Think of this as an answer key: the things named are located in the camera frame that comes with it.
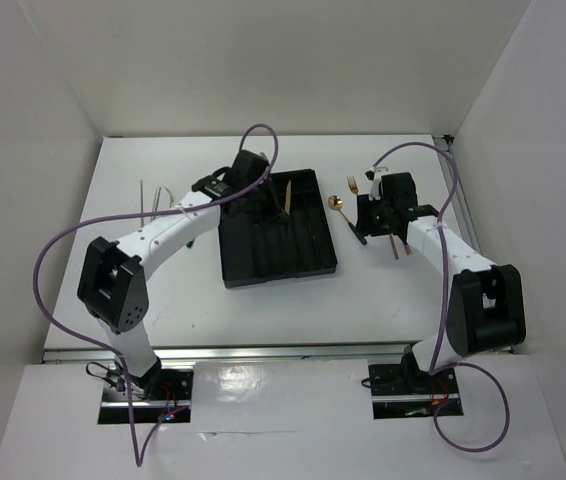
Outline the gold fork green handle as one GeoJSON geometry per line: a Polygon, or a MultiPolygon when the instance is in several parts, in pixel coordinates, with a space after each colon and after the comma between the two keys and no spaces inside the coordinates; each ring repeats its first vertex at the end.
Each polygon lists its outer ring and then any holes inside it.
{"type": "Polygon", "coordinates": [[[347,177],[347,184],[351,193],[353,193],[354,195],[359,194],[359,187],[354,176],[347,177]]]}
{"type": "Polygon", "coordinates": [[[162,187],[163,190],[166,192],[167,196],[168,196],[168,205],[169,208],[172,208],[175,204],[175,197],[173,192],[167,187],[167,186],[163,186],[162,187]]]}

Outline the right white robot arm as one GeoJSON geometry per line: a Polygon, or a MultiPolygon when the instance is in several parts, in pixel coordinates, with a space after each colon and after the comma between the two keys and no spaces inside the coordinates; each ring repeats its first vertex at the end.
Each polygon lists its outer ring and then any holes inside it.
{"type": "Polygon", "coordinates": [[[487,259],[420,204],[412,175],[368,170],[370,192],[357,196],[356,228],[413,247],[442,276],[443,322],[432,337],[405,349],[399,376],[388,388],[423,393],[440,371],[478,353],[523,343],[526,323],[519,271],[487,259]]]}

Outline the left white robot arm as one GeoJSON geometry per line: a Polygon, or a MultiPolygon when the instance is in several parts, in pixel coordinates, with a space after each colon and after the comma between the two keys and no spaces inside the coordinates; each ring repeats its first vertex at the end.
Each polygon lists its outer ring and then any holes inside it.
{"type": "Polygon", "coordinates": [[[161,361],[143,319],[149,311],[147,281],[159,267],[200,235],[240,216],[260,216],[273,199],[266,157],[241,149],[229,167],[195,182],[165,216],[86,251],[77,296],[98,319],[110,345],[127,367],[124,385],[139,399],[152,397],[161,382],[161,361]]]}

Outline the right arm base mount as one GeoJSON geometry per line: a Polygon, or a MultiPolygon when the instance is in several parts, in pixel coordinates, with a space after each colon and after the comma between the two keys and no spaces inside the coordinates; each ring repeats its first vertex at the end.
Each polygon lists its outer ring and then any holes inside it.
{"type": "Polygon", "coordinates": [[[371,364],[360,384],[371,394],[375,420],[432,417],[438,408],[441,416],[464,415],[453,369],[430,376],[399,364],[371,364]]]}

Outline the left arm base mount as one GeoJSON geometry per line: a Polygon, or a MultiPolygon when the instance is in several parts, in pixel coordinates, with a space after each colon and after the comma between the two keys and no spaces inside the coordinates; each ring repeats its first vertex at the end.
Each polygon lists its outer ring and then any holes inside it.
{"type": "MultiPolygon", "coordinates": [[[[98,423],[128,424],[128,395],[120,367],[89,362],[85,371],[103,383],[98,423]]],[[[166,424],[189,423],[193,383],[194,369],[185,366],[163,369],[158,382],[150,385],[147,391],[132,384],[134,421],[151,424],[162,419],[166,424]]]]}

